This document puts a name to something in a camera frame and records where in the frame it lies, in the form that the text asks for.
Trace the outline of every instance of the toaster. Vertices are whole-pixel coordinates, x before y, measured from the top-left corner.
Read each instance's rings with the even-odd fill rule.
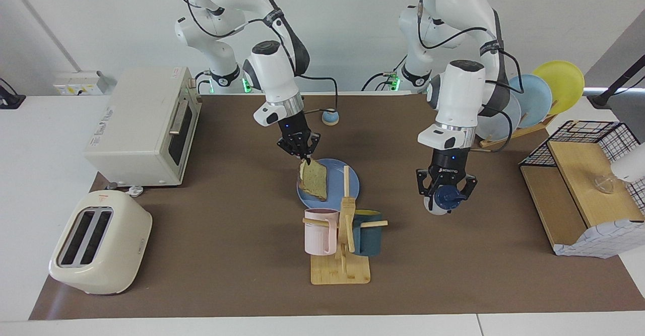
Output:
[[[119,186],[180,185],[201,106],[187,68],[129,69],[83,155]]]
[[[123,292],[139,271],[151,228],[150,213],[126,193],[89,193],[67,221],[49,274],[85,293]]]

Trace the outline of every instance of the toaster oven handle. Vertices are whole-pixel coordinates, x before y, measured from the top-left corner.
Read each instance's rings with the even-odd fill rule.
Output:
[[[179,103],[179,106],[177,106],[177,111],[175,112],[175,119],[172,121],[172,125],[170,127],[170,134],[173,136],[178,136],[179,132],[181,131],[181,127],[184,124],[184,117],[186,116],[186,110],[188,109],[188,101],[186,99],[182,99],[182,101]]]

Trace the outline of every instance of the light blue plate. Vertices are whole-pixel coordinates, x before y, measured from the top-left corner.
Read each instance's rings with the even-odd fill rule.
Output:
[[[518,77],[511,79],[508,83],[513,88],[520,88]],[[551,110],[551,102],[553,101],[551,88],[546,84],[546,81],[533,74],[523,74],[522,84],[525,89],[524,94],[513,92],[522,107],[522,116],[526,115],[518,127],[533,127],[542,122]]]
[[[295,188],[298,191],[298,197],[307,208],[327,208],[340,211],[341,200],[345,195],[343,168],[347,164],[334,159],[320,159],[318,162],[327,168],[327,201],[320,201],[315,196],[304,193],[296,182]],[[359,196],[360,189],[359,177],[354,169],[350,167],[350,195],[352,198]]]

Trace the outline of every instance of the toast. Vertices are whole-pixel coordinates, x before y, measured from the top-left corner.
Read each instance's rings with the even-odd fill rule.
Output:
[[[311,160],[309,165],[302,160],[298,173],[298,186],[318,200],[327,201],[327,168],[316,160]]]

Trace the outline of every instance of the blue mug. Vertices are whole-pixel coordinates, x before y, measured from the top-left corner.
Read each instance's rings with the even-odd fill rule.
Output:
[[[383,226],[361,228],[362,223],[381,221],[383,214],[376,210],[356,210],[352,223],[354,235],[354,254],[360,256],[376,256],[380,254],[380,238]]]

